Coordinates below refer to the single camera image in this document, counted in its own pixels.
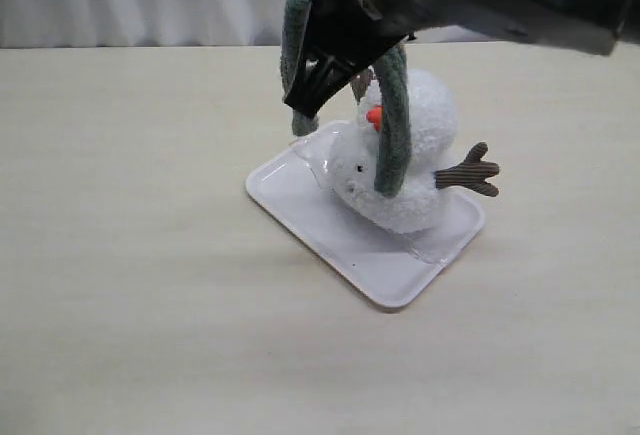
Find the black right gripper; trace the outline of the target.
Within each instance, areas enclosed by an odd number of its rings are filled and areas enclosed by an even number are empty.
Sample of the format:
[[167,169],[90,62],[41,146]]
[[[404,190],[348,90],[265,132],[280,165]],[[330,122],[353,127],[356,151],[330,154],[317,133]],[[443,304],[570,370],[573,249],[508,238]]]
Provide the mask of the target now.
[[365,68],[415,33],[372,0],[310,0],[305,42],[285,58],[285,105],[306,118]]

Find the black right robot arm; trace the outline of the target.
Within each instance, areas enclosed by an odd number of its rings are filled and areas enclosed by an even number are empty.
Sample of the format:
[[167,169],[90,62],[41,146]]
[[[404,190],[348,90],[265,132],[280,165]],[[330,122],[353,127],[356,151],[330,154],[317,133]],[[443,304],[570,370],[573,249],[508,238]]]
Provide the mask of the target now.
[[447,25],[609,56],[621,43],[638,43],[639,0],[310,0],[283,100],[313,117],[408,35]]

